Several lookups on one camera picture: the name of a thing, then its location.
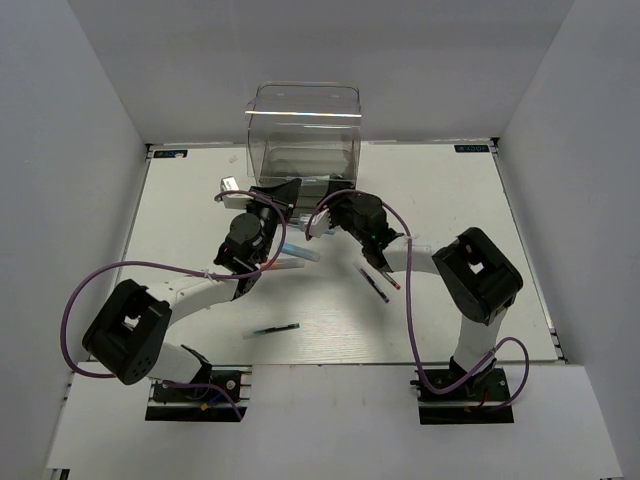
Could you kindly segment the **blue cap highlighter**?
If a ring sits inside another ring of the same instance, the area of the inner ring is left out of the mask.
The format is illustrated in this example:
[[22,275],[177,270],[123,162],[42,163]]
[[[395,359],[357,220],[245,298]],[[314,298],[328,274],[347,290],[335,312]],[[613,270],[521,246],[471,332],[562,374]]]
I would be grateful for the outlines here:
[[281,249],[281,253],[296,258],[301,258],[311,262],[318,262],[320,260],[320,253],[308,248],[297,246],[290,243],[285,243]]

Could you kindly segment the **clear acrylic drawer organizer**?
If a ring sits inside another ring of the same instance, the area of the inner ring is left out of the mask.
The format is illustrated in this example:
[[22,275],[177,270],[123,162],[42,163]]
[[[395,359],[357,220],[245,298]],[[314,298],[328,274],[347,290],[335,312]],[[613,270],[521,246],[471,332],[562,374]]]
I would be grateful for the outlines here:
[[359,89],[332,82],[267,82],[245,109],[247,175],[259,187],[299,178],[293,216],[356,185],[361,150]]

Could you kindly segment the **orange cap highlighter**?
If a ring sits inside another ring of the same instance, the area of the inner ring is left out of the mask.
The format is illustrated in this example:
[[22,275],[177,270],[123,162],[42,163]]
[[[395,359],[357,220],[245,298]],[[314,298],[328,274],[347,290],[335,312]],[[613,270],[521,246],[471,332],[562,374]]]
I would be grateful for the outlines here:
[[300,269],[305,267],[306,261],[302,258],[287,257],[276,259],[273,262],[265,263],[265,265],[269,265],[268,270]]

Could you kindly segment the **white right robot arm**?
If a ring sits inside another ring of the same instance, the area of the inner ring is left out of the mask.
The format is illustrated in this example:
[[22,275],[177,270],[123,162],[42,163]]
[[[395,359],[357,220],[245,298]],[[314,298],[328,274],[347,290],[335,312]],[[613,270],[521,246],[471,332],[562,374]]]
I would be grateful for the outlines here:
[[403,232],[389,226],[391,207],[379,197],[358,191],[347,182],[337,182],[319,202],[305,227],[307,238],[340,228],[360,245],[364,259],[381,273],[412,272],[439,276],[462,314],[458,343],[450,358],[451,384],[426,388],[444,395],[455,391],[472,399],[488,385],[495,364],[497,336],[503,318],[523,288],[516,267],[487,234],[470,227],[449,245],[434,250],[418,245],[405,221]]

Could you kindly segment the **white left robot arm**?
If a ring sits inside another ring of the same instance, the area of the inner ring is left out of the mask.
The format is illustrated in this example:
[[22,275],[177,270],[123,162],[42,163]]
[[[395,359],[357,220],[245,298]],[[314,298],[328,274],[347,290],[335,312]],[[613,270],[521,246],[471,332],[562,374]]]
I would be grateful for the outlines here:
[[82,338],[83,348],[106,368],[106,377],[132,385],[151,378],[199,399],[211,387],[210,367],[197,351],[165,340],[180,320],[216,304],[238,300],[254,287],[280,255],[286,226],[299,197],[299,178],[271,187],[223,190],[216,200],[238,210],[214,259],[221,267],[172,267],[173,280],[144,286],[118,283]]

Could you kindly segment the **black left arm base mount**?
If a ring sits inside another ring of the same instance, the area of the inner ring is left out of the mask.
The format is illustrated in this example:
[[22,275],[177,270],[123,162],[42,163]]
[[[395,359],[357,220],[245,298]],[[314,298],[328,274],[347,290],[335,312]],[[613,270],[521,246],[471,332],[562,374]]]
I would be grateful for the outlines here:
[[175,388],[154,380],[145,420],[150,422],[238,423],[249,406],[252,368],[214,366],[212,387]]

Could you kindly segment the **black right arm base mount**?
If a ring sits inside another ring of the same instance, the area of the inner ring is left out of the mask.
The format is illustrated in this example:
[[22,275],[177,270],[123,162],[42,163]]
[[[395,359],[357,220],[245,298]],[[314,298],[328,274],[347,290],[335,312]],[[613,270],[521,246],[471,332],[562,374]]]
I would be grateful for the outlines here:
[[436,395],[416,377],[410,381],[417,393],[421,425],[499,425],[513,424],[514,414],[510,405],[500,407],[511,397],[503,368],[495,368],[479,387],[468,391],[465,386]]

